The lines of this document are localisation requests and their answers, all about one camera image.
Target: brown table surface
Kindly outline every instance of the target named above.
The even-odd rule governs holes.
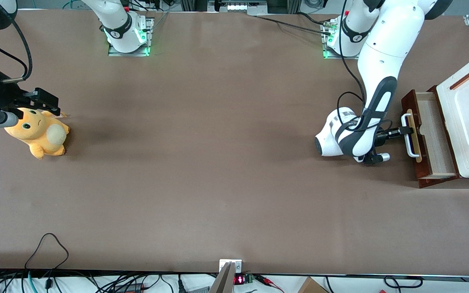
[[[0,267],[22,267],[53,232],[70,269],[216,271],[241,258],[262,273],[469,275],[469,190],[417,189],[402,140],[373,167],[316,152],[337,96],[358,91],[340,60],[322,58],[319,35],[170,13],[151,56],[120,58],[106,56],[91,11],[17,21],[34,64],[21,87],[57,95],[72,134],[65,156],[39,161],[0,129]],[[25,57],[13,28],[0,46]],[[401,69],[394,124],[402,96],[468,61],[461,17],[427,22]],[[21,74],[1,54],[0,70]],[[62,257],[48,239],[31,267]]]

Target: plush toy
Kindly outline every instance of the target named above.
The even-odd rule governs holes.
[[[60,156],[65,154],[63,143],[70,128],[53,118],[48,111],[19,108],[23,111],[23,119],[12,127],[5,127],[9,135],[30,146],[30,152],[42,160],[45,154]]]

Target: drawer handle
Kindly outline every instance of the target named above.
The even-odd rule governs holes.
[[[401,125],[402,126],[405,126],[405,127],[408,126],[408,116],[411,116],[411,115],[412,115],[411,113],[406,113],[406,114],[401,116]],[[404,135],[404,144],[406,144],[406,153],[409,156],[415,157],[415,158],[420,157],[419,154],[414,154],[412,152],[412,147],[411,147],[409,135]]]

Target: red digital display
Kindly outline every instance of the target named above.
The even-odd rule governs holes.
[[[236,274],[233,280],[233,284],[235,285],[245,284],[245,274]]]

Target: wooden drawer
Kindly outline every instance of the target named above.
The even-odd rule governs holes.
[[[413,159],[419,188],[437,184],[440,188],[469,188],[469,178],[461,177],[458,172],[437,88],[426,92],[412,90],[401,99],[401,105],[404,113],[411,114],[409,119],[413,121],[409,125],[415,128],[410,141],[412,151],[419,155]],[[452,180],[453,184],[441,185]]]

